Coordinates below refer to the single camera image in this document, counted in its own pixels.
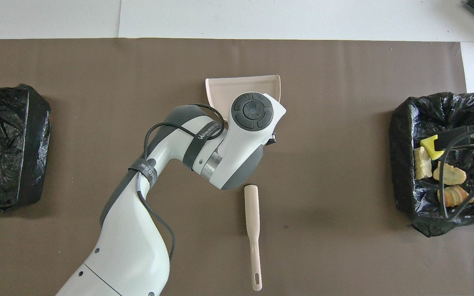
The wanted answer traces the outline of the yellow sponge piece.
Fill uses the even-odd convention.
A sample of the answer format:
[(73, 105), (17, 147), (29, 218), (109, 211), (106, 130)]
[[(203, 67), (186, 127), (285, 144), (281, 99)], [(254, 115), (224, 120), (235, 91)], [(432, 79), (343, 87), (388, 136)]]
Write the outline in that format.
[(422, 139), (420, 141), (420, 146), (421, 147), (424, 147), (424, 149), (426, 150), (427, 154), (429, 155), (429, 157), (432, 159), (432, 160), (436, 160), (436, 159), (439, 159), (440, 157), (442, 157), (442, 155), (444, 155), (445, 153), (445, 150), (442, 149), (442, 150), (437, 150), (436, 147), (435, 147), (435, 140), (438, 140), (438, 135), (435, 134), (433, 136), (430, 136), (430, 137), (427, 137), (425, 139)]

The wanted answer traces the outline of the pale yellowish foam chunk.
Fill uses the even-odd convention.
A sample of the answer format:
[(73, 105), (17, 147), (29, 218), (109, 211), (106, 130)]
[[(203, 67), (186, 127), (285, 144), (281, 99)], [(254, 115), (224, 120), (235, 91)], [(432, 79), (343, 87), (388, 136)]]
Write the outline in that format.
[(446, 207), (455, 207), (463, 203), (469, 196), (469, 193), (459, 185), (450, 185), (444, 188), (444, 205)]
[(413, 150), (414, 152), (414, 178), (421, 180), (432, 177), (432, 163), (431, 157), (427, 150), (420, 146)]
[[(435, 180), (440, 180), (440, 171), (442, 165), (438, 161), (438, 166), (434, 169), (432, 173), (432, 178)], [(447, 163), (444, 163), (443, 166), (443, 184), (444, 185), (459, 185), (463, 184), (467, 180), (467, 173), (464, 170), (461, 170), (458, 167), (451, 166)]]

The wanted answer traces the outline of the pink plastic dustpan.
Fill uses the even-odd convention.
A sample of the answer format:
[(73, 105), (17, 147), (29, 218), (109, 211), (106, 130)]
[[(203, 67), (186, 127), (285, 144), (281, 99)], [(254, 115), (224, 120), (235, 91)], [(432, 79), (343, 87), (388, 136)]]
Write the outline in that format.
[(267, 93), (278, 102), (281, 101), (280, 76), (263, 75), (229, 78), (207, 78), (205, 88), (209, 105), (228, 120), (229, 109), (234, 100), (243, 93)]

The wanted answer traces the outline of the beige brush black bristles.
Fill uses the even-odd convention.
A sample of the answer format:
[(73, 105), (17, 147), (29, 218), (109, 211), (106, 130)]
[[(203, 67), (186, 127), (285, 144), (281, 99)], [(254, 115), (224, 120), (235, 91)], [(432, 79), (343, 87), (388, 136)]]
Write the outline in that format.
[(250, 242), (251, 277), (254, 291), (262, 289), (261, 259), (259, 250), (260, 209), (258, 187), (249, 184), (244, 187), (245, 225)]

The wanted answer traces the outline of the crumpled open black bag bin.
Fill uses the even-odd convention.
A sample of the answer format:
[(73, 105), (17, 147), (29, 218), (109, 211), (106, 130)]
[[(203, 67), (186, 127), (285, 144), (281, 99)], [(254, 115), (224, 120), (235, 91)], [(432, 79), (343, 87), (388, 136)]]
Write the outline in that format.
[[(474, 150), (449, 150), (432, 160), (432, 172), (441, 162), (440, 180), (414, 178), (414, 152), (420, 141), (440, 132), (474, 125), (474, 92), (439, 92), (409, 97), (394, 111), (390, 121), (390, 163), (398, 210), (426, 237), (441, 236), (455, 227), (474, 224)], [(447, 163), (467, 173), (459, 184), (469, 196), (459, 206), (444, 205), (443, 166)]]

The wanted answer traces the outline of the flat taut black bag bin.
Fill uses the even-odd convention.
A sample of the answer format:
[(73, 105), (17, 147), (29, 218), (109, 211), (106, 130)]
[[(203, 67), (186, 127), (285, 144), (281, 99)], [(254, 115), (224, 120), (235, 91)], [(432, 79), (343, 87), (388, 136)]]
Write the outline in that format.
[(0, 211), (40, 200), (51, 107), (26, 84), (0, 88)]

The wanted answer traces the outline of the brown table mat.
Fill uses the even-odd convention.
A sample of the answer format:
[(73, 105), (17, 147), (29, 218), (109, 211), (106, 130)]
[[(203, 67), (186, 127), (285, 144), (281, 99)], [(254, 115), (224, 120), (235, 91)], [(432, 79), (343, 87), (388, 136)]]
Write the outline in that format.
[(94, 251), (107, 199), (145, 133), (206, 78), (277, 74), (285, 116), (258, 186), (263, 288), (253, 291), (243, 188), (170, 161), (148, 194), (177, 245), (164, 296), (474, 295), (474, 225), (427, 238), (395, 208), (393, 110), (466, 92), (460, 45), (221, 39), (0, 40), (0, 87), (51, 106), (36, 204), (0, 213), (0, 296), (54, 296)]

